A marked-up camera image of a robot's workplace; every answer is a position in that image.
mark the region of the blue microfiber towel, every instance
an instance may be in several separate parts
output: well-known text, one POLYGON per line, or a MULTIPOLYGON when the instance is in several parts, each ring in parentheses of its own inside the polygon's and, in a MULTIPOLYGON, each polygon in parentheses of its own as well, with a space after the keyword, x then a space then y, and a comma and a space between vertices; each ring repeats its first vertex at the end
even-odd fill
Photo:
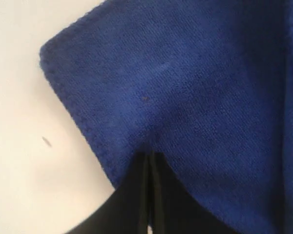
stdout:
POLYGON ((155 150, 244 234, 293 234, 293 0, 108 0, 41 50, 118 186, 155 150))

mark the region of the microfiber texture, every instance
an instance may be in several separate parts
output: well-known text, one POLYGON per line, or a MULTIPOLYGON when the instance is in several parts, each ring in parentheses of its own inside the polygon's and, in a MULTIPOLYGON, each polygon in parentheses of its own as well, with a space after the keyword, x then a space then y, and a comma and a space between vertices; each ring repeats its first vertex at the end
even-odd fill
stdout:
POLYGON ((138 150, 244 234, 293 234, 293 0, 108 0, 41 67, 114 186, 138 150))

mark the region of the white surface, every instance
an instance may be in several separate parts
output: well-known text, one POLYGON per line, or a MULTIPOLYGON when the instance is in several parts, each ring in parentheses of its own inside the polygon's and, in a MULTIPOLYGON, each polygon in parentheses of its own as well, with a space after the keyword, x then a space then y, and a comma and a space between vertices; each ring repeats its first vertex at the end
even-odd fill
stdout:
POLYGON ((39 68, 39 48, 98 3, 0 0, 0 234, 64 233, 113 191, 39 68))

